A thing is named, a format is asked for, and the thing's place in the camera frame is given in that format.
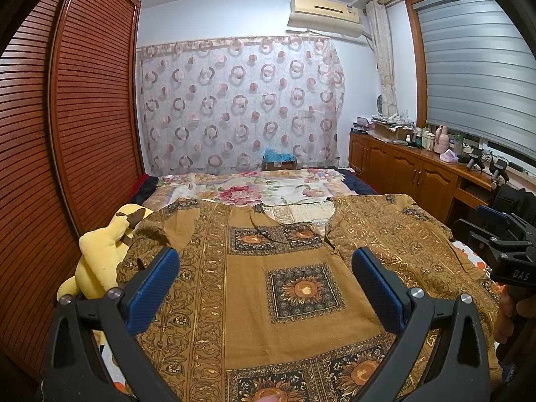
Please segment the brown gold patterned garment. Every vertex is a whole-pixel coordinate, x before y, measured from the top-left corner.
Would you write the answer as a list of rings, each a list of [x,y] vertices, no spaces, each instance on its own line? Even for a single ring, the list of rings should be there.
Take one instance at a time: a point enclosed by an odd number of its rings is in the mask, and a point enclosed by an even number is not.
[[[325,232],[261,206],[182,200],[145,218],[116,273],[126,283],[166,246],[180,271],[137,338],[183,401],[348,401],[394,341],[352,275],[370,249],[408,287],[474,298],[491,338],[500,291],[450,230],[404,194],[335,197]]]

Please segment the orange print white sheet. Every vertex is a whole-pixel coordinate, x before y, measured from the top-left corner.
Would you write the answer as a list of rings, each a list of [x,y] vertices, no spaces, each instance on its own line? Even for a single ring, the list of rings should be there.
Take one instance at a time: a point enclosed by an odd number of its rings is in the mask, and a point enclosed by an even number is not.
[[[452,245],[461,257],[462,266],[466,272],[489,293],[495,302],[498,302],[503,292],[503,285],[497,284],[490,278],[490,267],[469,246],[459,241],[452,242]]]

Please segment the wooden sideboard cabinet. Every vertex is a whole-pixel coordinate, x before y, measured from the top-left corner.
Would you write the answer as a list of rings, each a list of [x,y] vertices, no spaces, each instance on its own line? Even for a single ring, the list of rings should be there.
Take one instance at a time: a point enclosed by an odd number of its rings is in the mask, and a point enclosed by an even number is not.
[[[383,142],[351,133],[349,163],[379,194],[409,195],[446,225],[473,218],[480,205],[515,212],[528,220],[535,215],[535,186],[495,183],[490,174],[463,164],[440,161],[436,153]]]

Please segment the yellow plush toy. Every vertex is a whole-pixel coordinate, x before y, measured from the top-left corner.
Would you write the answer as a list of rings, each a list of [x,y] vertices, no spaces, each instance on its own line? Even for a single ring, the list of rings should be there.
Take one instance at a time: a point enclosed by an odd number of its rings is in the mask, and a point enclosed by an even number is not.
[[[74,298],[79,293],[88,299],[102,298],[110,288],[116,287],[116,268],[129,250],[134,229],[152,213],[146,207],[128,203],[107,226],[86,232],[78,242],[81,257],[74,276],[61,284],[56,299],[65,295]]]

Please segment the pink tissue pack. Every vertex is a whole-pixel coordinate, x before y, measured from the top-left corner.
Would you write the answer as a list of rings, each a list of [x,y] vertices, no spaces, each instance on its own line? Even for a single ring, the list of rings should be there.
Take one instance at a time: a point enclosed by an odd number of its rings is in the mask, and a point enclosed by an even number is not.
[[[440,161],[445,162],[445,163],[458,163],[459,158],[458,158],[458,155],[454,151],[449,149],[446,152],[443,152],[440,154]]]

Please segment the navy blue blanket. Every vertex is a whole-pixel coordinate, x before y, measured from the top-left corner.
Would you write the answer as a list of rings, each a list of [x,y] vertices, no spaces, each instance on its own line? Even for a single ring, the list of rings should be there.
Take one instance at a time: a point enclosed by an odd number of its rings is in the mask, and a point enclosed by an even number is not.
[[[349,170],[338,169],[338,172],[342,174],[344,184],[351,191],[356,192],[357,194],[360,194],[360,195],[377,195],[377,192],[375,189],[373,189],[370,185],[368,185],[367,183],[363,182],[361,179],[356,177]]]

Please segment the cardboard box on sideboard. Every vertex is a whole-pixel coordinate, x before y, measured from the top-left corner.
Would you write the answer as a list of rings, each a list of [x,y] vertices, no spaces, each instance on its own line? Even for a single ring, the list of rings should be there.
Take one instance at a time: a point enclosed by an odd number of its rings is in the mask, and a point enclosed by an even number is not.
[[[414,130],[411,127],[402,125],[390,125],[384,123],[375,123],[372,130],[373,136],[383,141],[406,141],[412,138]]]

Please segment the grey window blind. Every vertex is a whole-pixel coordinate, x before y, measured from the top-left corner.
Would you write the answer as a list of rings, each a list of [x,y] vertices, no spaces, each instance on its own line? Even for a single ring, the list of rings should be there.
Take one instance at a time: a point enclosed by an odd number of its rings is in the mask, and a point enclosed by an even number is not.
[[[414,4],[427,121],[535,155],[535,57],[495,0]]]

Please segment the floral bed quilt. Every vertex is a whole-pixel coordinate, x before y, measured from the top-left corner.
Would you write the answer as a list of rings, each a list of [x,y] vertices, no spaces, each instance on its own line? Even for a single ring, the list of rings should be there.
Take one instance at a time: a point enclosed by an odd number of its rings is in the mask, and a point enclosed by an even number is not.
[[[175,201],[213,201],[237,207],[284,206],[324,202],[355,195],[342,173],[333,169],[300,169],[213,175],[188,173],[159,178],[154,193],[143,203],[159,211]]]

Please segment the box with blue cloth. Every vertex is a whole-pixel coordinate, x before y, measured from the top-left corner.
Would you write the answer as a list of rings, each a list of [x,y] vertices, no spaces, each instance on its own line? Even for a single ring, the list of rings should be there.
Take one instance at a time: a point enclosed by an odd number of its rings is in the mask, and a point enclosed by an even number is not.
[[[279,153],[271,148],[264,150],[262,169],[265,172],[295,170],[296,168],[297,161],[292,153]]]

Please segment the beige tied side curtain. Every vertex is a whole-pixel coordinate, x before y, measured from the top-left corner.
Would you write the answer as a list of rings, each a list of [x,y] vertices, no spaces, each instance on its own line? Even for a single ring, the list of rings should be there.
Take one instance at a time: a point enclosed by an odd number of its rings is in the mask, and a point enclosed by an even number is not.
[[[391,27],[385,5],[380,4],[377,0],[372,0],[365,5],[365,9],[382,88],[382,115],[389,117],[398,114]]]

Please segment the wooden louvered wardrobe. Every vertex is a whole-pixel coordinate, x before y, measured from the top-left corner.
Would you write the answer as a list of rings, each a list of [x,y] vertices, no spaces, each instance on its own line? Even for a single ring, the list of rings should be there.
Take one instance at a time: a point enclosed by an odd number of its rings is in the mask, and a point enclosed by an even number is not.
[[[139,0],[32,0],[1,54],[1,351],[38,378],[79,238],[143,165],[134,106]]]

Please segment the pink circle patterned curtain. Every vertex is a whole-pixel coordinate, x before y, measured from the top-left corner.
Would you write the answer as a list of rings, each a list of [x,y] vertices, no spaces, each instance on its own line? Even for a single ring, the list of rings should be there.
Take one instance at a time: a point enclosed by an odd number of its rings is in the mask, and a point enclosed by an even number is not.
[[[156,175],[226,174],[268,151],[301,166],[339,162],[345,77],[327,37],[235,37],[137,51],[143,153]]]

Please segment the wall air conditioner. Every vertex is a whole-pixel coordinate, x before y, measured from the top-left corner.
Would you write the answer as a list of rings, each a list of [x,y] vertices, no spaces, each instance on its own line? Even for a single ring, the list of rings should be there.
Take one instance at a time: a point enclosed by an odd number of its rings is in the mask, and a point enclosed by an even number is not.
[[[287,26],[346,37],[364,32],[357,9],[332,0],[291,0]]]

